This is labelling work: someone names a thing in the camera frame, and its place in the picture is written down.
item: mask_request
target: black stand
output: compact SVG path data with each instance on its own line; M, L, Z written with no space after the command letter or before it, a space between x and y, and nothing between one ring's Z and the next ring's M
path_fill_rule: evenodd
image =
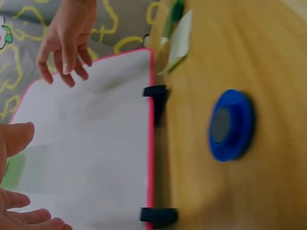
M175 224L178 220L178 212L175 208L143 207L141 209L142 222L150 222L154 229L165 228Z
M160 122L162 113L164 111L167 99L168 89L166 85L155 85L144 89L143 97L152 97L154 103L154 126Z

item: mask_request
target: hand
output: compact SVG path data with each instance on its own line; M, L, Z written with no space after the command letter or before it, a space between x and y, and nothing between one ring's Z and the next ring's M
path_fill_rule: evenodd
M87 41L96 20L96 0L63 0L53 18L47 35L42 41L37 65L41 76L52 84L53 78L47 66L49 54L53 52L54 64L63 79L70 87L75 85L70 73L75 70L83 79L88 74L82 67L78 56L88 66L92 59L87 51Z
M0 183L4 177L8 157L24 150L32 141L34 126L32 123L0 124ZM0 229L1 230L72 230L61 219L51 219L50 213L39 209L27 213L8 211L30 204L26 195L6 191L0 188Z

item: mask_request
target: round magnet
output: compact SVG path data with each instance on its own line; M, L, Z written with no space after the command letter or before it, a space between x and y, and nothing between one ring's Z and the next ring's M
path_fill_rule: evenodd
M213 109L209 144L218 161L239 158L247 150L254 131L255 115L250 99L237 90L227 90Z
M172 12L172 22L173 23L178 22L180 18L182 17L183 8L184 8L184 4L182 0L178 0L173 7L173 12Z

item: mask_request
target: pink border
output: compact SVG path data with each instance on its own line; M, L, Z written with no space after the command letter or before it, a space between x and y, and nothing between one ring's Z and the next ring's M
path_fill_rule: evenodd
M119 56L119 55L125 55L125 54L129 54L129 53L133 53L133 52L138 52L138 51L142 51L142 50L147 50L150 52L150 79L149 79L149 85L153 86L154 85L154 56L153 53L150 49L147 48L141 48L141 49L137 49L137 50L131 50L131 51L127 51L127 52L122 52L120 54L115 54L115 55L110 55L110 56L106 56L106 57L102 57L99 58L96 61L100 61L106 58L112 58L115 56ZM23 101L25 95L27 94L28 90L31 88L31 86L36 83L37 81L42 80L42 78L35 80L34 82L32 82L29 87L25 90L20 103L17 107L17 109L15 110L15 112L13 113L13 115L11 116L10 122L9 124L12 123L12 120L15 117L15 114L17 112L17 110L19 109L19 106L21 104L21 102ZM149 98L149 131L148 131L148 187L147 187L147 207L154 207L154 101L153 99L150 97ZM147 230L152 230L153 226L151 223L147 223L146 224Z

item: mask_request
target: whiteboard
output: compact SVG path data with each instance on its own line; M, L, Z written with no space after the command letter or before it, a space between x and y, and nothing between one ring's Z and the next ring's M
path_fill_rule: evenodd
M151 52L86 70L85 82L72 74L72 89L54 75L52 85L38 80L24 95L11 123L32 121L35 135L15 190L34 200L25 211L50 207L75 230L145 229L139 217L153 203L154 117L142 92L153 84Z

